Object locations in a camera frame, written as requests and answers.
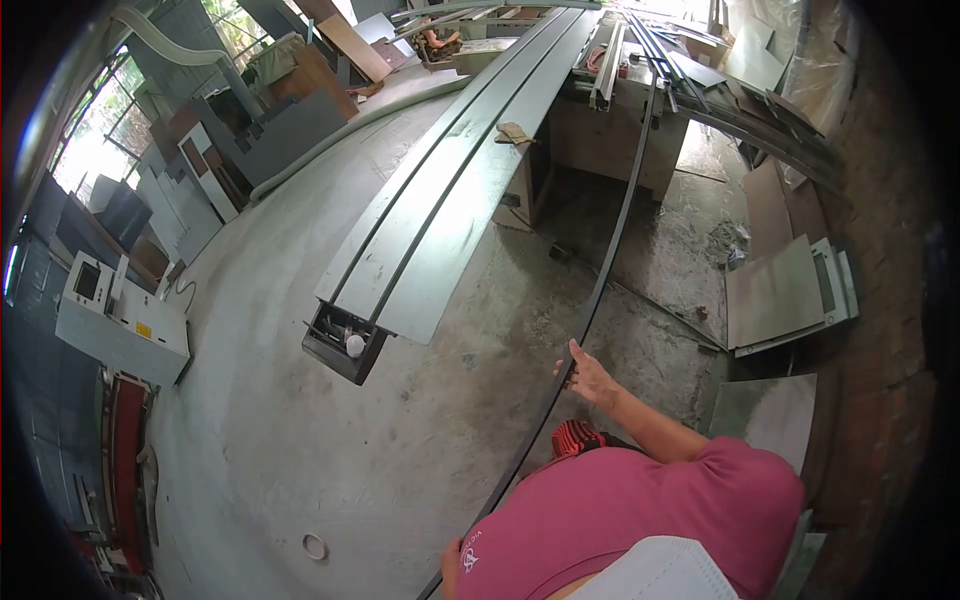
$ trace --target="brick wall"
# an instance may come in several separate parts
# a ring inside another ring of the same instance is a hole
[[[924,370],[921,284],[935,174],[916,112],[876,34],[865,26],[857,76],[834,144],[846,199],[821,194],[834,241],[852,244],[860,317],[808,339],[803,354],[837,381],[822,485],[812,500],[827,542],[809,585],[843,593],[897,515],[924,454],[935,389]]]

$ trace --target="hand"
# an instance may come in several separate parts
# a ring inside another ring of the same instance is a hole
[[[613,381],[613,377],[600,365],[600,362],[580,348],[576,340],[570,340],[570,354],[573,356],[574,366],[570,377],[564,384],[564,389],[576,392],[587,399],[587,402],[598,406],[605,411],[613,410],[616,399],[623,392],[623,388]],[[564,363],[557,361],[554,376]]]
[[[444,582],[440,584],[440,594],[443,600],[454,600],[457,589],[457,574],[460,572],[460,546],[463,538],[454,538],[444,548],[440,555],[440,573]]]

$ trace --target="cable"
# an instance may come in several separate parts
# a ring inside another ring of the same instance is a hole
[[[190,287],[191,285],[193,286],[193,295],[190,296],[190,302],[188,302],[188,303],[186,304],[186,308],[183,309],[183,314],[185,315],[185,314],[186,314],[186,311],[190,310],[190,305],[193,304],[193,299],[196,298],[196,296],[197,296],[197,282],[196,282],[196,281],[188,281],[188,282],[186,283],[186,285],[183,286],[183,289],[177,289],[176,283],[177,283],[177,281],[179,281],[179,280],[180,280],[180,276],[177,276],[177,279],[174,281],[174,284],[175,284],[175,285],[174,285],[174,294],[176,294],[176,295],[178,295],[178,296],[179,296],[180,294],[182,294],[183,292],[185,292],[185,291],[186,291],[186,288]]]

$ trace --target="flexible hose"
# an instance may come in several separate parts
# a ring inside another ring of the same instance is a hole
[[[306,151],[300,158],[294,160],[290,163],[287,168],[283,169],[273,177],[257,185],[253,192],[250,193],[250,201],[257,202],[263,196],[266,196],[268,193],[274,190],[278,185],[287,181],[300,169],[302,169],[308,162],[321,155],[327,148],[336,144],[343,138],[347,137],[351,133],[368,126],[373,121],[381,119],[385,116],[393,114],[398,110],[410,107],[414,104],[418,104],[425,100],[431,98],[436,98],[437,96],[442,96],[453,91],[458,91],[467,86],[467,83],[470,81],[470,77],[463,77],[458,79],[455,82],[448,82],[446,84],[437,85],[436,87],[431,87],[425,89],[424,91],[417,92],[412,96],[407,96],[406,98],[401,98],[396,102],[392,102],[385,107],[380,107],[370,112],[360,115],[355,121],[350,121],[345,126],[340,128],[334,133],[331,133],[326,138],[324,138],[319,144]]]
[[[137,9],[126,5],[118,6],[113,9],[110,16],[131,28],[154,52],[170,62],[185,66],[202,66],[216,64],[219,59],[227,59],[232,64],[230,56],[223,50],[190,50],[174,43]]]

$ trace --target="white machine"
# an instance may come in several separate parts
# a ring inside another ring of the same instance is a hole
[[[77,252],[63,288],[57,337],[108,367],[166,386],[190,360],[186,316],[117,271]]]

